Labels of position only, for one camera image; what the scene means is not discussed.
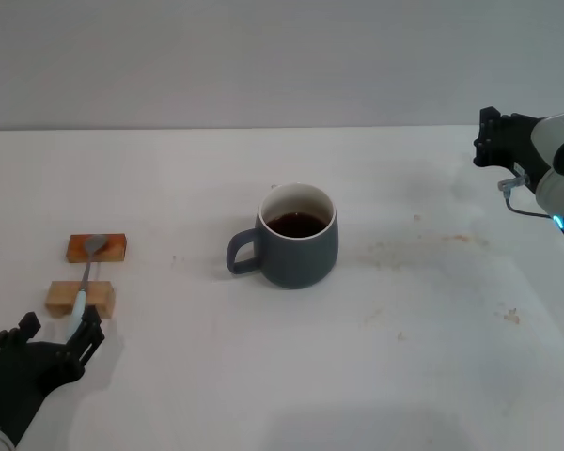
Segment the mug rim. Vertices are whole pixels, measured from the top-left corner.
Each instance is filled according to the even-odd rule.
[[[263,204],[268,199],[268,197],[270,195],[272,195],[272,193],[274,191],[278,190],[278,189],[285,188],[285,187],[288,187],[288,186],[293,186],[293,185],[303,185],[303,186],[308,186],[309,188],[313,188],[315,190],[318,190],[319,192],[321,192],[322,194],[324,194],[326,196],[326,198],[328,199],[328,201],[332,205],[332,216],[330,217],[330,221],[328,222],[328,225],[322,231],[316,233],[315,235],[309,235],[308,237],[302,237],[302,238],[294,238],[294,237],[287,237],[286,235],[280,235],[279,233],[271,230],[270,227],[265,222],[265,220],[263,219],[263,215],[262,215]],[[268,232],[270,232],[273,235],[276,235],[277,237],[280,237],[284,240],[293,240],[293,241],[313,240],[314,238],[319,237],[320,235],[324,234],[326,231],[328,231],[328,229],[330,227],[332,227],[332,224],[334,223],[335,219],[337,218],[337,206],[335,205],[332,198],[328,195],[328,193],[326,193],[323,189],[318,188],[317,186],[311,185],[309,183],[302,183],[300,181],[294,181],[292,183],[285,183],[283,185],[276,185],[275,187],[273,187],[272,190],[269,193],[267,193],[267,195],[263,198],[263,200],[261,200],[261,203],[259,204],[259,208],[258,208],[258,217],[259,217],[259,221],[267,229]]]

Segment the cable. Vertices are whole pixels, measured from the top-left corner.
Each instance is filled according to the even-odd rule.
[[[530,211],[521,211],[521,210],[517,210],[514,209],[511,204],[509,203],[509,199],[506,198],[506,207],[508,207],[508,210],[510,210],[512,213],[518,213],[518,214],[522,214],[523,216],[532,216],[534,218],[545,218],[545,219],[552,219],[550,216],[548,216],[547,214],[541,214],[541,213],[531,213]]]

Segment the wooden block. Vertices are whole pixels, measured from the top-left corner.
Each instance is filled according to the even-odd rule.
[[[86,263],[87,253],[84,242],[92,235],[71,235],[67,248],[67,260],[69,263]],[[94,254],[92,261],[123,261],[128,240],[124,233],[106,234],[108,241],[106,245]]]
[[[80,281],[53,282],[46,296],[46,309],[53,318],[69,315],[75,304]],[[115,308],[115,291],[110,282],[89,282],[87,305],[96,305],[101,318],[111,318]]]

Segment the mug handle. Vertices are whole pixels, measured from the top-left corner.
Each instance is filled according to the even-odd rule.
[[[249,258],[244,261],[236,262],[236,255],[241,247],[249,242],[254,242],[259,236],[259,231],[256,228],[245,230],[244,232],[237,233],[229,241],[227,246],[226,264],[227,268],[232,274],[245,274],[259,269],[259,261],[257,257]]]

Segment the blue light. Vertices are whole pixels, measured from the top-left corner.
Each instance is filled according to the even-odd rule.
[[[552,218],[554,220],[554,222],[556,223],[556,225],[560,228],[560,230],[564,230],[564,220],[562,218],[560,218],[557,214],[554,215],[554,217]]]

